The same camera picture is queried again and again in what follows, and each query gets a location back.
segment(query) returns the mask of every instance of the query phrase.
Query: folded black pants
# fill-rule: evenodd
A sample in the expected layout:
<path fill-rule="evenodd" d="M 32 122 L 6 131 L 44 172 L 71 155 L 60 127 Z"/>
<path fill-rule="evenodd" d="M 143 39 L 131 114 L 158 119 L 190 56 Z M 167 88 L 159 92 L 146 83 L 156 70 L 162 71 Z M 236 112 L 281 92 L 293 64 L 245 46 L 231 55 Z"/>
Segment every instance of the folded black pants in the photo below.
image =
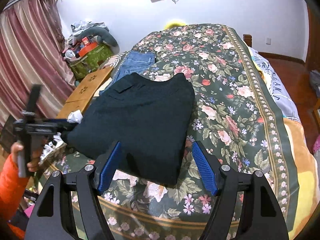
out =
<path fill-rule="evenodd" d="M 120 170 L 174 185 L 194 97 L 183 73 L 164 82 L 126 75 L 91 104 L 81 124 L 68 134 L 68 144 L 96 159 L 118 140 L 126 153 Z"/>

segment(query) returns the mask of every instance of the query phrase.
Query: pink curtain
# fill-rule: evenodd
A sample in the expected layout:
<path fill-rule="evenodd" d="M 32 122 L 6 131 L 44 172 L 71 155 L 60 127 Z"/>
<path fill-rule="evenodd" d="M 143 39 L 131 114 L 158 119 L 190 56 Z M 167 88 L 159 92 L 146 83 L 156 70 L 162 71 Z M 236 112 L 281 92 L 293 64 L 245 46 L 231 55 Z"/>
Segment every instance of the pink curtain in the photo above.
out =
<path fill-rule="evenodd" d="M 61 22 L 54 0 L 20 0 L 0 14 L 0 129 L 20 118 L 32 84 L 42 84 L 39 113 L 54 118 L 74 90 L 62 60 Z"/>

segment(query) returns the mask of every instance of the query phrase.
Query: person's hand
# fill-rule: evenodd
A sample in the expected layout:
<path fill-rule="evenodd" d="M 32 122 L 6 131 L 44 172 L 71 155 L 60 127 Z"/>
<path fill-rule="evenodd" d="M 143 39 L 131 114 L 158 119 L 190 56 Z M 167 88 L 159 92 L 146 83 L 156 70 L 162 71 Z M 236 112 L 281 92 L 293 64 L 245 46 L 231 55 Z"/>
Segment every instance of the person's hand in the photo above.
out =
<path fill-rule="evenodd" d="M 17 163 L 17 159 L 18 159 L 18 152 L 23 150 L 23 145 L 21 145 L 18 142 L 15 142 L 14 144 L 12 144 L 11 146 L 11 154 L 12 154 L 12 160 Z M 31 162 L 27 163 L 27 167 L 28 170 L 30 172 L 35 172 L 38 170 L 39 168 L 39 161 L 40 161 L 40 156 L 42 154 L 42 150 L 43 148 L 40 147 L 39 149 L 37 149 L 36 151 L 34 151 L 32 153 L 31 156 Z"/>

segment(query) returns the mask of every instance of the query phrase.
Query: black handle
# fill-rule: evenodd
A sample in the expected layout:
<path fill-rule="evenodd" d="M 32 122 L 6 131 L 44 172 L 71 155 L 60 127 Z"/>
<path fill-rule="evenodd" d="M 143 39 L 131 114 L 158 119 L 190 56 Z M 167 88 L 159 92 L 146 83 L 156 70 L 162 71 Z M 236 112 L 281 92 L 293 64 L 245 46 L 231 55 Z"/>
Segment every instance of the black handle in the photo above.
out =
<path fill-rule="evenodd" d="M 32 154 L 31 136 L 29 134 L 25 134 L 18 142 L 23 145 L 23 150 L 18 152 L 17 158 L 19 178 L 28 178 L 34 174 L 34 172 L 30 172 L 27 167 L 27 163 L 31 161 Z"/>

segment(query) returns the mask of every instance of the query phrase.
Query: orange sleeve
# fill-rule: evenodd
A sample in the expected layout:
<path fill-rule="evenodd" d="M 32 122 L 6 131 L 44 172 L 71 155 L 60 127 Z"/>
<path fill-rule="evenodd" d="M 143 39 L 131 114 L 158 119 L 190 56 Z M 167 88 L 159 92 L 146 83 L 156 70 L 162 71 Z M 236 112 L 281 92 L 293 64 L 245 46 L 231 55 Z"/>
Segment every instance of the orange sleeve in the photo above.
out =
<path fill-rule="evenodd" d="M 9 220 L 16 212 L 29 178 L 18 177 L 18 167 L 10 154 L 0 174 L 0 216 Z"/>
<path fill-rule="evenodd" d="M 24 235 L 25 235 L 25 232 L 23 230 L 21 230 L 20 228 L 17 228 L 11 224 L 8 224 L 10 229 L 12 230 L 12 232 L 21 240 L 24 239 Z"/>

